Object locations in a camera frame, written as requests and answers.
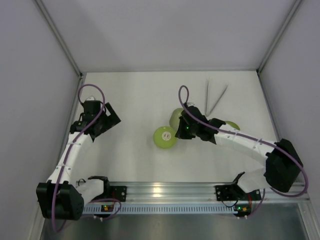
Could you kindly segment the metal tongs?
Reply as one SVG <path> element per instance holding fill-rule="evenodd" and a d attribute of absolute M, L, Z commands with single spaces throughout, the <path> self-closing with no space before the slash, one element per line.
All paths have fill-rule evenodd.
<path fill-rule="evenodd" d="M 205 116 L 209 117 L 228 89 L 228 84 L 208 78 L 205 87 Z"/>

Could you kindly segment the green round lid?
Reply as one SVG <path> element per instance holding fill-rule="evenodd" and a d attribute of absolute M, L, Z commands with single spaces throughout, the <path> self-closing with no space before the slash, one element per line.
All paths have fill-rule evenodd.
<path fill-rule="evenodd" d="M 152 139 L 154 144 L 161 149 L 170 149 L 177 143 L 175 130 L 170 126 L 161 126 L 155 130 Z"/>

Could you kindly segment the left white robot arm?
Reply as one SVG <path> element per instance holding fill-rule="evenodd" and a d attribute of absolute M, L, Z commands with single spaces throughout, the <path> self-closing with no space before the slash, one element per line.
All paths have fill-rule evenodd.
<path fill-rule="evenodd" d="M 90 176 L 79 185 L 78 168 L 89 161 L 87 152 L 95 139 L 121 120 L 108 102 L 85 100 L 82 107 L 79 120 L 70 127 L 58 165 L 48 180 L 36 188 L 41 213 L 46 219 L 79 220 L 86 204 L 113 197 L 106 176 Z"/>

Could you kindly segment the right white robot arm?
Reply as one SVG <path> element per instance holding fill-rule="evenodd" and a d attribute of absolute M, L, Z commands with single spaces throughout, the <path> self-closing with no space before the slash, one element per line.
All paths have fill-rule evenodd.
<path fill-rule="evenodd" d="M 261 164 L 261 168 L 241 172 L 233 180 L 232 183 L 245 193 L 265 188 L 288 193 L 303 167 L 293 144 L 287 139 L 265 141 L 246 135 L 223 120 L 208 120 L 192 105 L 185 106 L 174 119 L 176 138 L 191 140 L 198 137 L 204 142 L 233 149 Z"/>

